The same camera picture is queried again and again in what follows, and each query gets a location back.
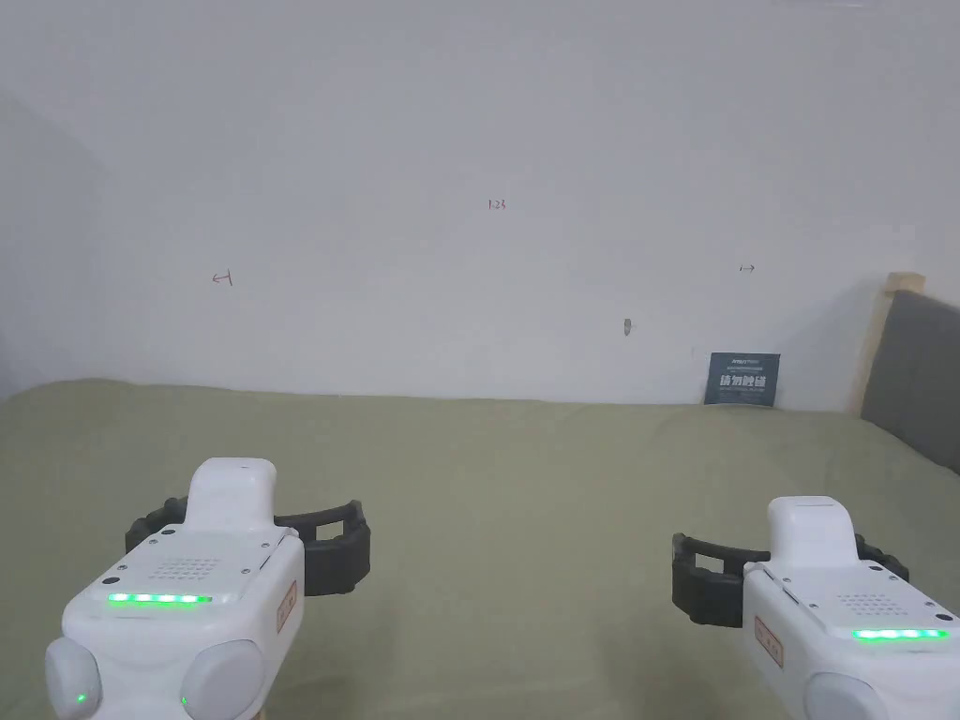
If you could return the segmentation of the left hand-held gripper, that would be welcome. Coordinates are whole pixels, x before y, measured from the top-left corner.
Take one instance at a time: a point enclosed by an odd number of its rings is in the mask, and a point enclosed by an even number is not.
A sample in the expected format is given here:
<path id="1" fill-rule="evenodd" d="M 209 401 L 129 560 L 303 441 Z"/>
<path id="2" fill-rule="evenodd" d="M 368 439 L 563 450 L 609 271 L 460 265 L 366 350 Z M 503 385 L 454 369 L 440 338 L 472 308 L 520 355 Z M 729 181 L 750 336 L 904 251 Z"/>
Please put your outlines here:
<path id="1" fill-rule="evenodd" d="M 268 459 L 210 458 L 188 496 L 133 521 L 47 648 L 59 719 L 263 718 L 303 591 L 348 594 L 370 572 L 359 501 L 274 517 L 276 481 Z"/>

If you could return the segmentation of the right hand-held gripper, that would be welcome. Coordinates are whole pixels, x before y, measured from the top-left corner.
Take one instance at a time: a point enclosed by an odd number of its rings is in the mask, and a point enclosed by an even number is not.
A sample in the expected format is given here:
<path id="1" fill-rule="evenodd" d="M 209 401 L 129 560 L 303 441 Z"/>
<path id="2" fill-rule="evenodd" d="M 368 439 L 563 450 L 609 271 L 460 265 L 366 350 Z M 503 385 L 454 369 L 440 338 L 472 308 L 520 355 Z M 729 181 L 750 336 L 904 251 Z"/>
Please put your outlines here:
<path id="1" fill-rule="evenodd" d="M 674 534 L 673 605 L 694 624 L 742 627 L 792 719 L 957 718 L 957 614 L 833 498 L 776 498 L 768 520 L 771 554 Z"/>

